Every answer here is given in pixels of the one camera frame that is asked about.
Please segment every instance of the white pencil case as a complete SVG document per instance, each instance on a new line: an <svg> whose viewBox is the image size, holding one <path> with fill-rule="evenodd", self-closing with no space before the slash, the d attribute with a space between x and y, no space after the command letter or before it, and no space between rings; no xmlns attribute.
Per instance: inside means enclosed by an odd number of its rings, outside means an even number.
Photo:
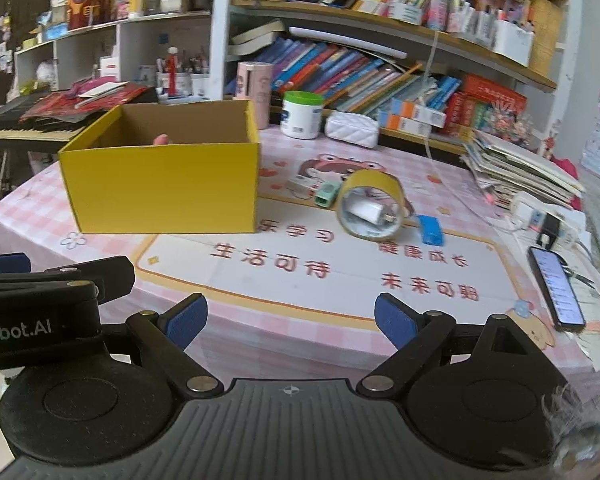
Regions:
<svg viewBox="0 0 600 480"><path fill-rule="evenodd" d="M334 111L327 119L324 134L330 139L373 148L378 145L378 121L361 114Z"/></svg>

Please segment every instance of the pink checkered tablecloth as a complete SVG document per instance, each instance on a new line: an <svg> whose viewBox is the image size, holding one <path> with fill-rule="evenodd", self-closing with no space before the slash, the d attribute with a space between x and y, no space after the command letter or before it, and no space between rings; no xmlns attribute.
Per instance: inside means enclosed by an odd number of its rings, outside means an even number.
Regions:
<svg viewBox="0 0 600 480"><path fill-rule="evenodd" d="M443 229L499 241L497 232L463 205L445 185L484 217L496 218L467 170L421 156L379 147L366 150L321 137L298 141L277 127L261 131L260 193L284 196L284 184L299 163L309 176L346 172L359 165L384 169L402 183L419 214L435 216ZM0 253L24 252L34 270L124 254L131 257L144 235L83 235L72 215L59 164L37 174L0 202ZM501 244L526 300L540 305L536 288L515 258ZM164 312L186 293L147 280L136 280L126 298L102 307L103 322L122 322L145 308ZM550 326L548 314L536 312ZM379 332L277 316L241 306L209 301L209 321L187 352L225 383L233 377L324 378L357 381L382 362L394 348ZM576 343L556 334L547 356L560 368L590 369Z"/></svg>

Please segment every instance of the white jar with green lid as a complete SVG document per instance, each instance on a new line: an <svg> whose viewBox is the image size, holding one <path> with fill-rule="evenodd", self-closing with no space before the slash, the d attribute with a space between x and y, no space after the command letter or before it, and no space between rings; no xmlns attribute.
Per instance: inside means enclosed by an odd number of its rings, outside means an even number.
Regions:
<svg viewBox="0 0 600 480"><path fill-rule="evenodd" d="M282 133L294 139L315 139L320 135L323 102L321 95L312 92L285 92L280 118Z"/></svg>

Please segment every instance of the stack of papers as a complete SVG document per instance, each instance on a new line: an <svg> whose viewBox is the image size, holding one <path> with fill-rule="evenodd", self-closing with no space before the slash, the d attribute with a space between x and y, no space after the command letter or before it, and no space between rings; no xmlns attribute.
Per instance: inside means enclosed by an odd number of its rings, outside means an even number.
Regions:
<svg viewBox="0 0 600 480"><path fill-rule="evenodd" d="M570 207L584 187L566 171L535 153L490 134L476 132L465 145L462 161L474 174L478 187L494 197L494 203L509 208L519 191L526 191L549 204Z"/></svg>

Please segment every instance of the white bottle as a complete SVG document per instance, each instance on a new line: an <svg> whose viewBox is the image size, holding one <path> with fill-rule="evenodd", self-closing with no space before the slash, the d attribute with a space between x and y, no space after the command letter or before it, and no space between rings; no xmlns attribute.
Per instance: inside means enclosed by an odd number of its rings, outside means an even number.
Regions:
<svg viewBox="0 0 600 480"><path fill-rule="evenodd" d="M431 0L427 27L433 30L446 30L446 10L449 0Z"/></svg>

